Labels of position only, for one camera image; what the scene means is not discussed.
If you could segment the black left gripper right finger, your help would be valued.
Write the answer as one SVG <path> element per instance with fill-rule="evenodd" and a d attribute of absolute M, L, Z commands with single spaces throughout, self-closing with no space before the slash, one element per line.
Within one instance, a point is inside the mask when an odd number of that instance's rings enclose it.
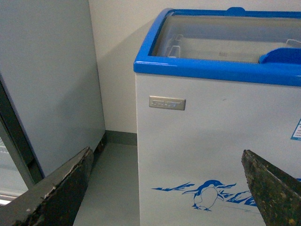
<path fill-rule="evenodd" d="M 251 150 L 241 158 L 248 188 L 267 226 L 301 224 L 301 183 Z"/>

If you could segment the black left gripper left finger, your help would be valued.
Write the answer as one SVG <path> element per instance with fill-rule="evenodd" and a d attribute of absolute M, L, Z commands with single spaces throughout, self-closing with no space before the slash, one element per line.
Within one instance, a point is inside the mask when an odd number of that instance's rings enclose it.
<path fill-rule="evenodd" d="M 27 192 L 0 209 L 2 226 L 72 226 L 94 160 L 86 147 Z"/>

